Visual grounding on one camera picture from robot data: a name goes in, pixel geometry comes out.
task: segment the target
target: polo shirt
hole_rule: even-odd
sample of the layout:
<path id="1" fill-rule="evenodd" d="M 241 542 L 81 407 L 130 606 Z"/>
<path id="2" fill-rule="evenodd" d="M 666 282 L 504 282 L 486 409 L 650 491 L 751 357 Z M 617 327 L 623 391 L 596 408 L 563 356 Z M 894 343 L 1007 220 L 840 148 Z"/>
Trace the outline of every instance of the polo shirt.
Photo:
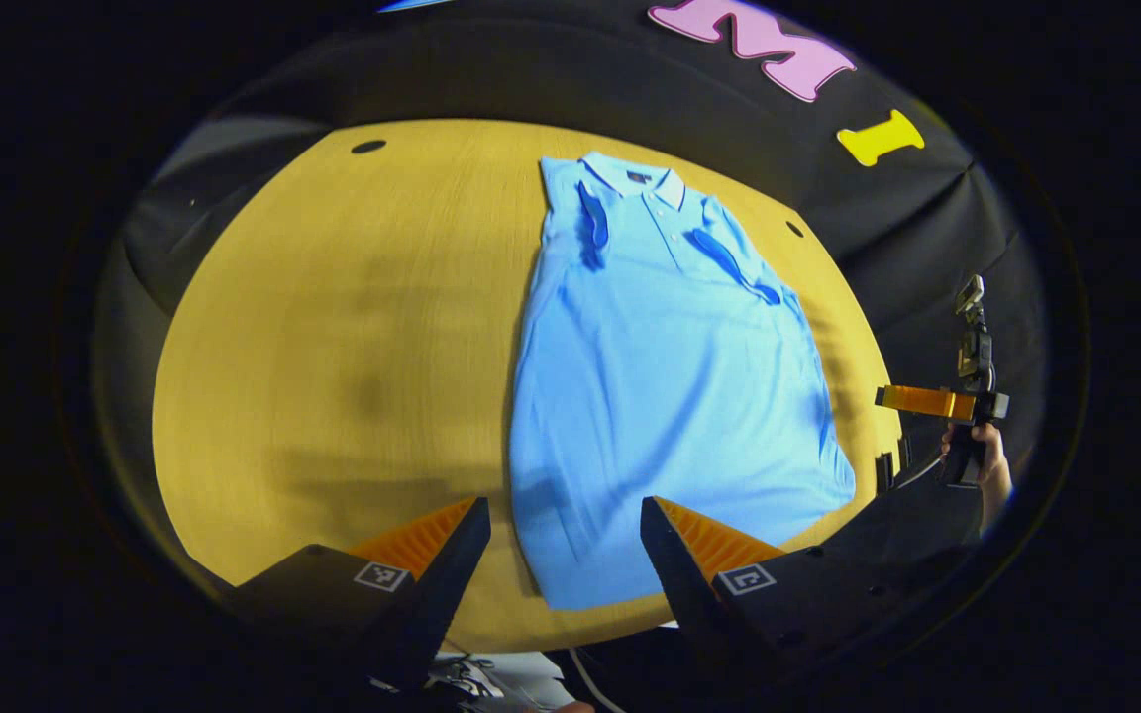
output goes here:
<path id="1" fill-rule="evenodd" d="M 642 499 L 780 543 L 852 497 L 811 329 L 675 171 L 540 162 L 549 211 L 510 430 L 513 521 L 552 609 L 656 594 Z"/>

